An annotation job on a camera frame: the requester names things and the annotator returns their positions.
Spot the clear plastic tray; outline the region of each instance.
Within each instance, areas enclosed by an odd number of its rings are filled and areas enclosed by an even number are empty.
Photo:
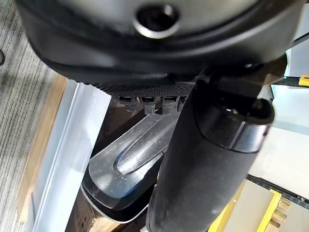
[[[28,232],[65,231],[110,100],[97,88],[68,81],[32,195],[35,219]]]

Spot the black tube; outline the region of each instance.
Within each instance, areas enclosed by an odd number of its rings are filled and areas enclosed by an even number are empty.
[[[206,231],[246,177],[273,118],[266,100],[214,93],[197,84],[162,162],[147,229]]]

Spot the gray carpet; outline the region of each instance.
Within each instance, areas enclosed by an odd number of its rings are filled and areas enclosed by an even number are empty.
[[[0,0],[0,232],[25,231],[16,197],[40,111],[55,73],[31,50],[12,0]]]

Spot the yellow strip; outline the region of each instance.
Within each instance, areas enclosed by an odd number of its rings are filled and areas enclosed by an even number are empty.
[[[265,232],[265,229],[267,227],[267,225],[269,224],[269,221],[271,220],[271,217],[273,215],[273,213],[275,212],[275,209],[277,208],[279,201],[281,199],[282,194],[276,192],[275,190],[270,190],[272,193],[274,193],[273,198],[271,199],[271,202],[268,206],[268,209],[266,211],[266,213],[264,214],[264,217],[257,229],[256,232]]]
[[[216,232],[222,219],[224,216],[224,213],[227,209],[228,204],[226,205],[226,207],[224,208],[224,210],[222,210],[221,214],[217,217],[217,219],[212,223],[212,225],[209,227],[208,232]]]
[[[227,224],[227,221],[229,220],[233,209],[236,205],[236,202],[245,186],[245,181],[243,181],[240,185],[240,187],[237,189],[236,193],[232,197],[232,199],[229,201],[227,206],[223,209],[221,214],[217,217],[217,219],[211,224],[211,226],[208,229],[208,232],[222,232]]]
[[[298,84],[300,86],[309,86],[309,75],[301,76],[301,78],[299,79]]]

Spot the wooden baseboard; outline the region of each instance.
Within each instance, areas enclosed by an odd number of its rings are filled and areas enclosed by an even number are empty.
[[[67,79],[57,75],[47,95],[41,111],[36,133],[28,153],[26,167],[17,195],[17,212],[19,221],[27,221],[28,205],[36,185],[41,163],[54,126]]]

